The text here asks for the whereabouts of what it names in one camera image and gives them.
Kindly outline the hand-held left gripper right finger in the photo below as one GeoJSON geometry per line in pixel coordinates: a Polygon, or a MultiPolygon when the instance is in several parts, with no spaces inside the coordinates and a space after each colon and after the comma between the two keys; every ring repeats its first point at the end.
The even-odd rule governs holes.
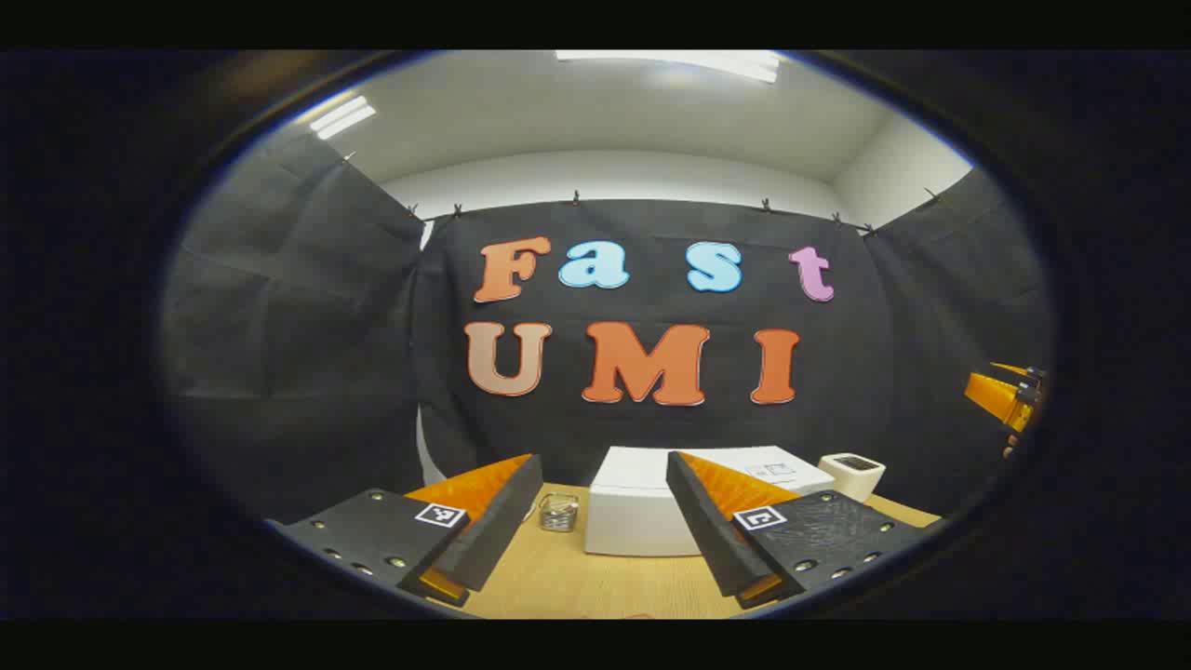
{"type": "Polygon", "coordinates": [[[815,601],[927,537],[844,493],[782,490],[693,453],[668,453],[666,483],[721,594],[746,610],[815,601]]]}

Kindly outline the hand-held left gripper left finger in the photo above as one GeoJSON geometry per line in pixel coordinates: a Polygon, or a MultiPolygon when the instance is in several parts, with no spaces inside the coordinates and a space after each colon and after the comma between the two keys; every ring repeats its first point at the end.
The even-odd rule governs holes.
{"type": "Polygon", "coordinates": [[[269,525],[391,595],[462,607],[488,582],[542,484],[540,455],[523,453],[413,491],[368,489],[269,525]]]}

